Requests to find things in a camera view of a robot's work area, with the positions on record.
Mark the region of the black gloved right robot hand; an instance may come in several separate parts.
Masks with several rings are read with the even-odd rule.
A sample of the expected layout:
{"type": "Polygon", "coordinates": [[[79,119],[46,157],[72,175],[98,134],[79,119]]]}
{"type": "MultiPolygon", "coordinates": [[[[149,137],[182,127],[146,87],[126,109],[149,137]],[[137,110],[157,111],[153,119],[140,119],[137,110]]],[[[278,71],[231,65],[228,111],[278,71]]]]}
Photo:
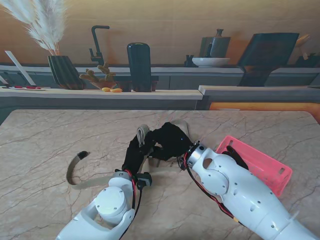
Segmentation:
{"type": "Polygon", "coordinates": [[[171,122],[166,122],[161,128],[149,131],[144,143],[152,147],[151,157],[163,161],[184,155],[193,146],[190,138],[171,122]]]}

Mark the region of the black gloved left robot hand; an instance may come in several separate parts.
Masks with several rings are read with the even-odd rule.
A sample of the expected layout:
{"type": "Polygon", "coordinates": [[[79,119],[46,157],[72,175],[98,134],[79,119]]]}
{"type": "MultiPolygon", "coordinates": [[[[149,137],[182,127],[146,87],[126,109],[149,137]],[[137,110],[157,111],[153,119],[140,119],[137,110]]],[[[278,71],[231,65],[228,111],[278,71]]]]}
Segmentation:
{"type": "Polygon", "coordinates": [[[143,164],[145,156],[148,156],[151,149],[155,146],[156,142],[149,136],[145,140],[143,146],[139,145],[137,135],[130,141],[126,150],[124,163],[122,165],[123,171],[129,171],[132,175],[136,175],[143,164]]]}

